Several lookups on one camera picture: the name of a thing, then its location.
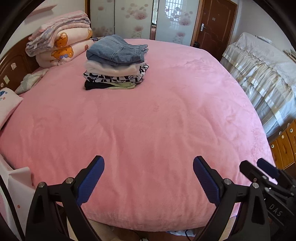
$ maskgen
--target denim jeans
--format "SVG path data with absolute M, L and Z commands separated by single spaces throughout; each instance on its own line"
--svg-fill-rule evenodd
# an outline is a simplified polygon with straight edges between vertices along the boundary
M 86 52 L 88 60 L 112 66 L 140 64 L 144 62 L 144 54 L 148 45 L 131 45 L 114 34 L 106 36 L 94 43 Z

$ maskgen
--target wooden bed frame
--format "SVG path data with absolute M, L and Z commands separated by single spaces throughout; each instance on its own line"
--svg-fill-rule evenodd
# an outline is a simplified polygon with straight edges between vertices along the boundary
M 28 37 L 16 43 L 0 60 L 0 89 L 8 87 L 15 91 L 25 75 L 39 68 L 36 58 L 25 52 Z

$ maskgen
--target wardrobe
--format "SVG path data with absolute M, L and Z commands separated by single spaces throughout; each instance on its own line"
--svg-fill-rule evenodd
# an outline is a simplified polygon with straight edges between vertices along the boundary
M 190 45 L 199 0 L 90 0 L 94 37 L 155 39 Z

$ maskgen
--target white wall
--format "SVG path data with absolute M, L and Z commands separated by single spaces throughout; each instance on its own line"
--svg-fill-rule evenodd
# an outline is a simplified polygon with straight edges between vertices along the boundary
M 28 17 L 21 23 L 7 42 L 0 54 L 0 58 L 2 58 L 3 55 L 18 41 L 33 33 L 38 27 L 40 27 L 40 25 L 46 23 L 48 20 L 68 12 L 77 10 L 85 11 L 84 0 L 45 0 L 40 6 L 48 6 L 52 4 L 57 4 L 57 6 L 50 11 Z
M 237 4 L 237 13 L 236 13 L 236 19 L 234 22 L 233 34 L 229 41 L 229 44 L 232 44 L 236 41 L 236 33 L 237 33 L 237 29 L 239 26 L 239 21 L 242 13 L 242 0 L 231 0 L 231 1 Z
M 241 15 L 233 38 L 234 42 L 243 33 L 266 37 L 280 50 L 293 49 L 290 41 L 276 22 L 253 0 L 240 0 Z

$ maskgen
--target wooden cabinet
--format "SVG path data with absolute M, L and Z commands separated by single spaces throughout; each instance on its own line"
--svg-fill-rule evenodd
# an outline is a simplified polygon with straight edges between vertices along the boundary
M 276 139 L 276 141 L 279 145 L 281 159 L 283 161 L 283 165 L 285 168 L 295 161 L 292 147 L 291 147 L 289 137 L 288 137 L 288 134 L 286 133 L 286 131 L 284 131 L 282 134 L 280 134 L 280 136 Z
M 270 145 L 276 167 L 296 177 L 296 121 L 283 131 Z
M 270 144 L 270 148 L 271 148 L 272 156 L 274 158 L 274 162 L 275 162 L 277 168 L 283 169 L 284 165 L 283 165 L 283 161 L 281 159 L 281 153 L 279 151 L 279 146 L 278 146 L 276 140 Z
M 286 129 L 286 133 L 288 135 L 294 159 L 296 160 L 296 122 L 293 121 L 291 125 Z

